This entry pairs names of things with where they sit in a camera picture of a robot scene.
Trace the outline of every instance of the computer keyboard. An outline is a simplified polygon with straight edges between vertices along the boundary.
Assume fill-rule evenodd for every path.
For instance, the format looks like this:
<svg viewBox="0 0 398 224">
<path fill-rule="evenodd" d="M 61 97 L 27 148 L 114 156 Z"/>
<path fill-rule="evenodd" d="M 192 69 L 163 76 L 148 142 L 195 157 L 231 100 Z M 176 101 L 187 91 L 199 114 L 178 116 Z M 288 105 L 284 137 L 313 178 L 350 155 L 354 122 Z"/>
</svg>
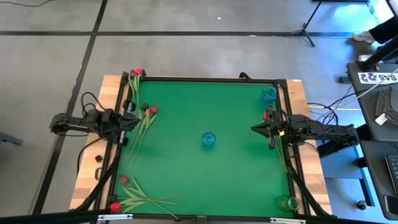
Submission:
<svg viewBox="0 0 398 224">
<path fill-rule="evenodd" d="M 387 166 L 390 171 L 392 185 L 398 196 L 398 155 L 386 156 Z"/>
</svg>

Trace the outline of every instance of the green glass cup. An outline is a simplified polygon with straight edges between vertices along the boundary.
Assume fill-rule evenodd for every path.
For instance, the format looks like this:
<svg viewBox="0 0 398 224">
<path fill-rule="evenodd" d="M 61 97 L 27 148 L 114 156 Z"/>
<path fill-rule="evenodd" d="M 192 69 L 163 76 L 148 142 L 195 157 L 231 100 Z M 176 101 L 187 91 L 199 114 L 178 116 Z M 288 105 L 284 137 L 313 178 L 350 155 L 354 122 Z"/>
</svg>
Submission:
<svg viewBox="0 0 398 224">
<path fill-rule="evenodd" d="M 301 208 L 301 203 L 298 198 L 282 195 L 278 198 L 278 207 L 284 212 L 293 212 Z"/>
</svg>

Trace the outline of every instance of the green mat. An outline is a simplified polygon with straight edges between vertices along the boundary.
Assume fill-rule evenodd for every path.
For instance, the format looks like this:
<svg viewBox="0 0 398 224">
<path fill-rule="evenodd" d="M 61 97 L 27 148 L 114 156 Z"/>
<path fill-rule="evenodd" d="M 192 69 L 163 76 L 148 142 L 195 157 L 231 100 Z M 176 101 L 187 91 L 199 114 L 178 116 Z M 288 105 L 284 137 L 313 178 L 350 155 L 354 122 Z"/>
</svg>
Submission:
<svg viewBox="0 0 398 224">
<path fill-rule="evenodd" d="M 278 209 L 277 198 L 289 195 L 287 175 L 268 139 L 250 130 L 262 121 L 266 105 L 261 90 L 271 84 L 141 82 L 140 103 L 158 105 L 132 167 L 122 149 L 114 193 L 127 197 L 120 175 L 137 180 L 152 199 L 176 215 L 293 217 Z M 216 135 L 206 150 L 205 132 Z M 131 213 L 166 214 L 152 203 Z"/>
</svg>

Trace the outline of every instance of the sticker label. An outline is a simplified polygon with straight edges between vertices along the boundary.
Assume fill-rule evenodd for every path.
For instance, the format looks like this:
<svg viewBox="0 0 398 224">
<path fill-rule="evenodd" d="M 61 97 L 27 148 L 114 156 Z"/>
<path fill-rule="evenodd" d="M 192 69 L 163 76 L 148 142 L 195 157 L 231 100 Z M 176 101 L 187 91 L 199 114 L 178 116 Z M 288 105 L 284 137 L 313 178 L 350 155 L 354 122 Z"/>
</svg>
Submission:
<svg viewBox="0 0 398 224">
<path fill-rule="evenodd" d="M 375 120 L 375 122 L 377 123 L 377 124 L 380 124 L 380 125 L 382 125 L 382 124 L 384 124 L 384 122 L 386 122 L 387 121 L 387 118 L 386 118 L 386 114 L 385 113 L 383 113 L 382 115 L 380 115 L 378 118 L 376 118 L 376 120 Z"/>
<path fill-rule="evenodd" d="M 387 78 L 390 73 L 383 72 L 358 72 L 359 80 L 362 84 L 377 84 Z M 398 74 L 391 75 L 382 84 L 398 83 Z"/>
</svg>

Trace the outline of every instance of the person's leg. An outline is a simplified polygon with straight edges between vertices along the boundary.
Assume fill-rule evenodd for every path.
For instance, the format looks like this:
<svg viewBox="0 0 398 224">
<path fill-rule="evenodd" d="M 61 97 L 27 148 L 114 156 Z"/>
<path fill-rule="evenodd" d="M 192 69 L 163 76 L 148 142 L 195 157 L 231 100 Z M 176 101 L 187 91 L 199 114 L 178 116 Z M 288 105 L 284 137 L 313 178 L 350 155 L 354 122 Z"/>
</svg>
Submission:
<svg viewBox="0 0 398 224">
<path fill-rule="evenodd" d="M 353 35 L 353 39 L 357 41 L 365 41 L 369 44 L 372 44 L 375 41 L 383 44 L 394 38 L 396 35 L 398 35 L 398 18 L 393 17 L 369 31 L 355 33 Z"/>
<path fill-rule="evenodd" d="M 369 33 L 379 44 L 383 44 L 393 39 L 396 35 L 398 35 L 398 18 L 394 16 L 386 22 L 383 22 L 382 24 L 369 30 Z"/>
</svg>

